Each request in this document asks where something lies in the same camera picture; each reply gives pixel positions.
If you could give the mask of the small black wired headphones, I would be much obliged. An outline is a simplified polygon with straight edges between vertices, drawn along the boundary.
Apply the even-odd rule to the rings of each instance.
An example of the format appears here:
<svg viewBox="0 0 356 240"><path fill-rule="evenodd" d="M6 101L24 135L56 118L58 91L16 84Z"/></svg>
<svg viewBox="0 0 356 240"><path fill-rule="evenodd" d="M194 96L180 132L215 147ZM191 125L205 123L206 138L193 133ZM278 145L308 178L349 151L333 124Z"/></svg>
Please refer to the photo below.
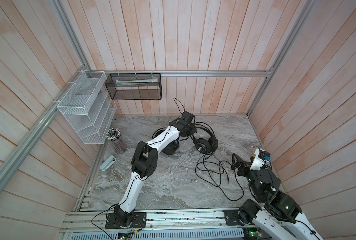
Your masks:
<svg viewBox="0 0 356 240"><path fill-rule="evenodd" d="M227 170L226 165L231 166L232 164L226 160L220 160L215 156L215 152L219 147L219 140L215 135L215 131L205 122L196 122L194 123L194 126L196 129L202 130L210 136L208 139L197 138L195 135L190 136L190 138L193 140L196 150L202 154L195 166L196 176L199 177L202 181L219 189L227 200L231 202L242 200L242 198L245 196L245 190L238 181L236 171L233 171L233 174L239 188L242 191L242 196L237 199L232 199L222 189L223 176L226 176L227 183L230 183L229 171Z"/></svg>

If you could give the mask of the large black gaming headset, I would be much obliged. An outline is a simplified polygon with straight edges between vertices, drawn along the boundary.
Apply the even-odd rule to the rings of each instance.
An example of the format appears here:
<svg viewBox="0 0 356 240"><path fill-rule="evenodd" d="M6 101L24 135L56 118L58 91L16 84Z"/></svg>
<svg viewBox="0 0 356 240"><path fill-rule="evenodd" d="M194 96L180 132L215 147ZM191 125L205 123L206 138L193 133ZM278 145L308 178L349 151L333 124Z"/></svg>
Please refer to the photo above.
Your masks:
<svg viewBox="0 0 356 240"><path fill-rule="evenodd" d="M166 128L160 128L158 130L156 130L153 135L152 138L156 138L158 137L160 134L162 134L164 131L166 130ZM179 140L176 139L174 141L172 141L171 143L169 143L163 150L162 152L168 156L174 155L175 152L179 149L180 147L180 143Z"/></svg>

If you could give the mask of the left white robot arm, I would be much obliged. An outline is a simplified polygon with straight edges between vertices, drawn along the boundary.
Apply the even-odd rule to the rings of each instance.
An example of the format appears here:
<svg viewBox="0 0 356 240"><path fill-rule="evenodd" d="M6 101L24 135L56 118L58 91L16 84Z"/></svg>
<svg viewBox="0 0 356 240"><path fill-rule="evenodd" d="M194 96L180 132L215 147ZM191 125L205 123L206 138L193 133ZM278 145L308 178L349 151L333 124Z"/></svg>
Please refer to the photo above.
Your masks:
<svg viewBox="0 0 356 240"><path fill-rule="evenodd" d="M133 213L145 181L155 172L159 153L180 137L188 138L196 133L195 115L184 111L177 119L169 122L163 132L148 142L140 141L131 160L131 178L122 200L106 213L106 229L127 229L134 227Z"/></svg>

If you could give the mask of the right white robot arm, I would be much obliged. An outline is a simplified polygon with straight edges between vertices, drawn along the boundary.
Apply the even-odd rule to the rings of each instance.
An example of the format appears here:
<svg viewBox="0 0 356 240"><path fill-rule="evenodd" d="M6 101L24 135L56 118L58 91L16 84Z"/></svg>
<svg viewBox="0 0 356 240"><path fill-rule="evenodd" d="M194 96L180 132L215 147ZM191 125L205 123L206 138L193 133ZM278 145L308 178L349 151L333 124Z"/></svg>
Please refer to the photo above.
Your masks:
<svg viewBox="0 0 356 240"><path fill-rule="evenodd" d="M270 153L256 149L249 161L232 155L232 170L245 177L253 199L238 210L224 210L228 226L253 224L273 240L320 240L301 207L280 190L281 180L272 170Z"/></svg>

